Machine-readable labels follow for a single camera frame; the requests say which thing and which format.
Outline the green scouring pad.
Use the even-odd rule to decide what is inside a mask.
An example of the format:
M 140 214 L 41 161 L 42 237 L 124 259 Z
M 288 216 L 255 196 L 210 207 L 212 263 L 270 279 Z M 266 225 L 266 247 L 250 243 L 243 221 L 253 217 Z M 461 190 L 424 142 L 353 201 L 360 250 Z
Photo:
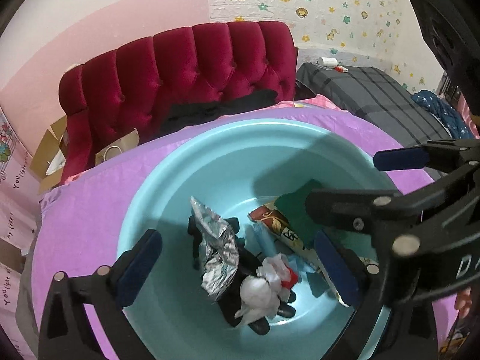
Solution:
M 310 192 L 321 188 L 321 183 L 309 180 L 294 192 L 281 195 L 274 203 L 276 209 L 288 220 L 289 229 L 295 232 L 308 248 L 314 248 L 316 241 L 320 244 L 329 241 L 324 228 L 312 221 L 305 208 L 305 201 Z

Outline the brown paper bag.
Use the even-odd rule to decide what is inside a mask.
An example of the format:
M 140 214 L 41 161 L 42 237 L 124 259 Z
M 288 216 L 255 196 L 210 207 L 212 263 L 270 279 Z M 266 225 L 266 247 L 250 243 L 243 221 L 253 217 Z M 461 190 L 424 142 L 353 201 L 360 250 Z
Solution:
M 116 141 L 113 141 L 111 144 L 101 149 L 95 155 L 95 165 L 97 166 L 99 164 L 102 164 L 109 159 L 117 157 L 124 152 L 136 148 L 139 144 L 139 141 L 140 138 L 137 129 L 134 128 L 130 133 L 124 135 Z

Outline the red velvet tufted headboard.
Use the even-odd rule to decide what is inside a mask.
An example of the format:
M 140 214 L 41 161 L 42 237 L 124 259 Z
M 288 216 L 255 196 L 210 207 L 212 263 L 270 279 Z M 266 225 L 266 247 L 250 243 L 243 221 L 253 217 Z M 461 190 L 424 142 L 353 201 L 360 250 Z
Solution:
M 64 179 L 137 130 L 160 130 L 174 104 L 227 102 L 261 89 L 295 94 L 297 49 L 278 21 L 198 24 L 131 41 L 65 72 L 58 87 L 67 117 Z

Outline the pink Hello Kitty curtain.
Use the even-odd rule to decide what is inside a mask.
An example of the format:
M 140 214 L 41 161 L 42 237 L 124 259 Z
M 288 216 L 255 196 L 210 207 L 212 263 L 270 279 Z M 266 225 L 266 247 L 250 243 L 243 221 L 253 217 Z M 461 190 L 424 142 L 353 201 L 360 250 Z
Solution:
M 22 359 L 35 355 L 16 322 L 24 257 L 37 230 L 39 183 L 32 156 L 1 114 L 1 328 Z

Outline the dark blue star cloth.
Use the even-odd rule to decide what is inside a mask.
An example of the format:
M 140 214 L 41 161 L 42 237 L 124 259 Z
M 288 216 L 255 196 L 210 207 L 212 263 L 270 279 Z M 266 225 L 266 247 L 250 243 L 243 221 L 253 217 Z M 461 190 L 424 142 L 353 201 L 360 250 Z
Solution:
M 475 138 L 470 128 L 462 119 L 460 113 L 435 93 L 422 89 L 412 94 L 411 99 L 424 110 L 435 116 L 448 130 L 452 138 Z

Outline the purple quilted table cover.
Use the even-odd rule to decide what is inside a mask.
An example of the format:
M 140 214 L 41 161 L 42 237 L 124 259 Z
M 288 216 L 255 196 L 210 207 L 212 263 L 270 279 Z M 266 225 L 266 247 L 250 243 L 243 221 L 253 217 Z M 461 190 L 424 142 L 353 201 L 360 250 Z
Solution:
M 371 158 L 378 151 L 397 147 L 393 138 L 363 119 L 314 107 L 274 108 L 230 116 L 140 145 L 43 197 L 42 225 L 32 263 L 32 295 L 37 318 L 41 321 L 56 272 L 66 272 L 70 277 L 92 275 L 102 265 L 112 266 L 125 252 L 118 251 L 118 242 L 128 208 L 145 179 L 162 160 L 202 133 L 252 119 L 287 119 L 314 125 L 351 142 Z M 431 183 L 431 177 L 419 169 L 383 173 L 393 181 L 394 189 L 403 194 Z M 119 359 L 100 322 L 94 322 L 92 328 L 106 356 Z

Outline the black cloth on headboard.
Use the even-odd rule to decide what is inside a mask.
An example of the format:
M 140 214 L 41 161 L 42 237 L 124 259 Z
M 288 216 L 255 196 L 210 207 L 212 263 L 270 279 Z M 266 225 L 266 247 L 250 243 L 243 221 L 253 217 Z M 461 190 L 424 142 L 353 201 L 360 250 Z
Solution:
M 277 96 L 278 93 L 272 89 L 262 89 L 227 102 L 173 105 L 160 125 L 156 137 L 163 137 L 186 127 L 212 122 L 221 116 L 234 116 L 274 106 L 277 103 Z

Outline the silver foil wrapper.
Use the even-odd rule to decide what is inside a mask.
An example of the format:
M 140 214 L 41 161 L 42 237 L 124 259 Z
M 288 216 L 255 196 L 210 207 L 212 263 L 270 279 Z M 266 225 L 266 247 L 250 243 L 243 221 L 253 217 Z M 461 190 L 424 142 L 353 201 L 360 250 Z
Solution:
M 190 205 L 202 238 L 198 246 L 201 286 L 216 302 L 230 287 L 239 268 L 236 232 L 226 219 L 195 197 L 190 198 Z

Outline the cardboard box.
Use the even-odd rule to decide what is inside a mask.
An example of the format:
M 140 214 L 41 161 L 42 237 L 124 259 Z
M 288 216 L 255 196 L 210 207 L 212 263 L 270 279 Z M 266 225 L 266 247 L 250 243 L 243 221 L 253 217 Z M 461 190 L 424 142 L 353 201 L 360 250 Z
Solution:
M 67 154 L 68 133 L 65 115 L 45 131 L 30 164 L 30 170 L 40 180 L 39 194 L 61 184 Z

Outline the light blue plastic basin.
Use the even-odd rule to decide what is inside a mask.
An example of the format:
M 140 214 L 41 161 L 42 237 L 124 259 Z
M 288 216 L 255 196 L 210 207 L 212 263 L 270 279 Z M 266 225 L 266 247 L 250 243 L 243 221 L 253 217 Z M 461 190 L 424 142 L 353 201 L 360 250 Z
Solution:
M 157 359 L 320 359 L 352 315 L 320 275 L 295 286 L 295 317 L 275 318 L 269 333 L 232 328 L 201 286 L 187 232 L 191 198 L 220 216 L 236 218 L 247 249 L 260 248 L 248 215 L 264 203 L 317 180 L 333 189 L 394 189 L 371 157 L 321 127 L 287 119 L 252 119 L 215 127 L 171 152 L 133 198 L 118 251 L 148 229 L 163 251 L 136 301 L 129 322 Z

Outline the black rubber glove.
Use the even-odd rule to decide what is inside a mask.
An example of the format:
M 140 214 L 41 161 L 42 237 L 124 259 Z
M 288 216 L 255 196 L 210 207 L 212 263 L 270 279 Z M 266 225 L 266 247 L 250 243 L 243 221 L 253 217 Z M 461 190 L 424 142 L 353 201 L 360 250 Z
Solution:
M 225 320 L 232 327 L 239 327 L 240 319 L 234 317 L 235 313 L 241 308 L 241 298 L 239 295 L 239 289 L 242 281 L 247 278 L 248 275 L 255 275 L 258 267 L 262 265 L 262 261 L 259 261 L 252 253 L 244 248 L 240 241 L 236 241 L 239 250 L 239 265 L 238 270 L 233 278 L 233 282 L 223 295 L 216 301 L 219 305 Z M 296 300 L 296 294 L 292 291 L 287 303 L 282 303 L 277 315 L 291 319 L 295 316 L 295 308 L 291 304 Z M 256 322 L 247 324 L 253 332 L 259 336 L 264 336 L 269 333 L 270 325 L 269 319 L 260 319 Z

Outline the grey plaid bedding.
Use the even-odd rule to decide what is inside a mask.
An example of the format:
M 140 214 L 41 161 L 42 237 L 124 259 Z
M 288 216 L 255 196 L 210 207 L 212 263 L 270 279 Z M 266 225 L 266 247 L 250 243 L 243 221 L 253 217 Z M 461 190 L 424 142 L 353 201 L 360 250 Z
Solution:
M 349 67 L 347 72 L 304 63 L 297 79 L 337 107 L 377 126 L 403 147 L 449 139 L 450 133 L 421 108 L 396 80 L 375 67 Z

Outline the brown snack packet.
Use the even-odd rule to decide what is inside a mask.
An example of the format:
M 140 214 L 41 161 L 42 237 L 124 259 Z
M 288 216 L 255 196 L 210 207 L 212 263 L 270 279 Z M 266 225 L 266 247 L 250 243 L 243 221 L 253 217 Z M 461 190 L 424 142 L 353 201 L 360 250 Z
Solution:
M 278 211 L 273 202 L 260 205 L 248 214 L 248 218 L 255 224 L 259 223 L 262 225 L 263 230 L 257 236 L 259 244 L 265 245 L 269 234 L 275 236 L 279 242 L 282 242 L 302 259 L 307 266 L 316 273 L 323 275 L 326 283 L 342 306 L 349 307 L 351 305 L 346 303 L 343 296 L 338 292 L 334 282 L 320 261 L 317 252 L 312 247 L 306 246 L 298 234 L 292 230 L 287 217 Z

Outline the white bottle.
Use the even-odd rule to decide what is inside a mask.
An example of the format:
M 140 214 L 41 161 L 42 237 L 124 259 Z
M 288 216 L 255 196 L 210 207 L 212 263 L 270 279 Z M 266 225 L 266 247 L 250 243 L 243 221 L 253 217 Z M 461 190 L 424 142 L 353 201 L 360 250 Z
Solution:
M 338 66 L 337 59 L 331 57 L 319 57 L 317 63 L 325 68 L 335 68 Z

